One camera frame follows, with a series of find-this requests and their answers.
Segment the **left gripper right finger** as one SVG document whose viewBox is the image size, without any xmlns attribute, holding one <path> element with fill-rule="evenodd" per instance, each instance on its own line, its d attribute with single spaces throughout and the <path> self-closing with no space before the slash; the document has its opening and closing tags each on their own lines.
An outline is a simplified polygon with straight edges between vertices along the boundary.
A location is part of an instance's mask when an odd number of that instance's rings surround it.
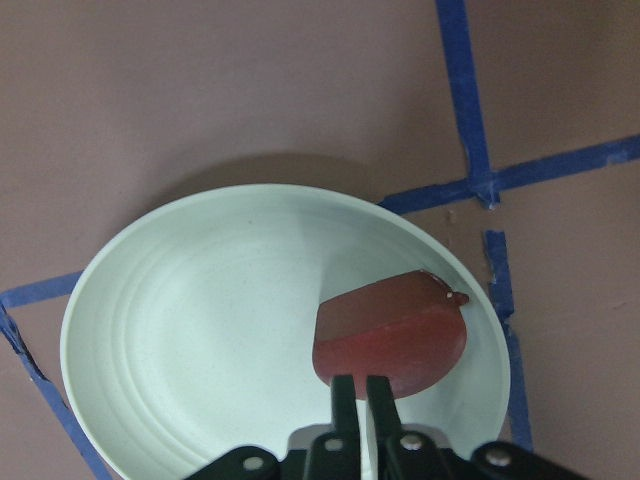
<svg viewBox="0 0 640 480">
<path fill-rule="evenodd" d="M 390 381 L 366 379 L 369 457 L 377 479 L 469 479 L 451 449 L 439 448 L 426 433 L 403 426 Z"/>
</svg>

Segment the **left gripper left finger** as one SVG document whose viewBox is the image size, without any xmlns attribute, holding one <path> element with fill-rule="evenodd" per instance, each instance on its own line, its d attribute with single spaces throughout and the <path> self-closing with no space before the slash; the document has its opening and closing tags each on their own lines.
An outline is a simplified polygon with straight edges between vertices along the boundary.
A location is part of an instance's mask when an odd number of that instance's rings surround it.
<svg viewBox="0 0 640 480">
<path fill-rule="evenodd" d="M 331 380 L 331 423 L 295 430 L 288 440 L 288 479 L 360 479 L 361 441 L 353 378 Z"/>
</svg>

